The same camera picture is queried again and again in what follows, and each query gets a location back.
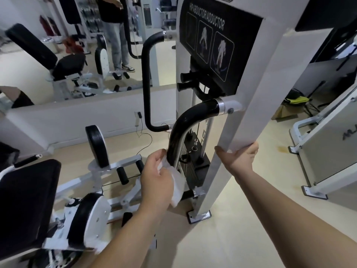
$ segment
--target cardboard box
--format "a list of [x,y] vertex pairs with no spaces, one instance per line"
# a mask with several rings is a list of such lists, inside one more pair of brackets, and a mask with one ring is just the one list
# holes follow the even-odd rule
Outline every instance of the cardboard box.
[[292,115],[300,114],[302,112],[304,112],[304,105],[302,106],[280,105],[271,119],[275,120],[282,117],[289,117]]

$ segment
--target black sign panel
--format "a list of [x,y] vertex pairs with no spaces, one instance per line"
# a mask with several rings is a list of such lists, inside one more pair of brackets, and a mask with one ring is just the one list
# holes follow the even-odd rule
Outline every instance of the black sign panel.
[[180,42],[222,91],[234,95],[262,18],[216,0],[184,0]]

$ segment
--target white wipe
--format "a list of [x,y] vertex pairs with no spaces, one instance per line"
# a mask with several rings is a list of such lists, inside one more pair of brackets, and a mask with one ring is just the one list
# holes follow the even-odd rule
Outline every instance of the white wipe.
[[173,166],[170,166],[170,164],[167,162],[166,155],[161,160],[157,170],[160,171],[162,167],[165,167],[171,173],[173,179],[173,196],[171,199],[171,206],[176,207],[180,202],[182,195],[184,194],[186,179],[179,171],[177,171],[177,169],[175,169]]

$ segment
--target hand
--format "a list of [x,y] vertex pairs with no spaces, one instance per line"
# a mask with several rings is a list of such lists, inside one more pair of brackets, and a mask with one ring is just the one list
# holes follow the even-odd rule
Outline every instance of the hand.
[[160,149],[146,160],[144,170],[141,173],[142,209],[154,211],[156,215],[164,214],[173,196],[173,179],[166,168],[157,170],[166,150]]
[[123,4],[120,2],[120,0],[113,0],[113,4],[120,10],[124,8]]
[[254,142],[250,146],[239,149],[234,153],[225,152],[220,146],[215,147],[216,153],[223,165],[235,177],[238,183],[240,175],[253,171],[252,163],[258,149],[258,142]]

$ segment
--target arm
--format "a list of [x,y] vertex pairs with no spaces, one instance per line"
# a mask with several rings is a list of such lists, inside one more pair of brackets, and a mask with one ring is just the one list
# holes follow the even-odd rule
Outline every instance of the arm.
[[139,268],[173,195],[171,173],[157,167],[166,154],[151,154],[141,174],[142,202],[138,211],[123,226],[90,268]]
[[120,2],[120,0],[103,0],[103,1],[114,4],[116,7],[123,9],[123,4]]
[[241,186],[284,265],[293,267],[356,267],[357,243],[301,207],[253,172],[258,144],[217,155]]

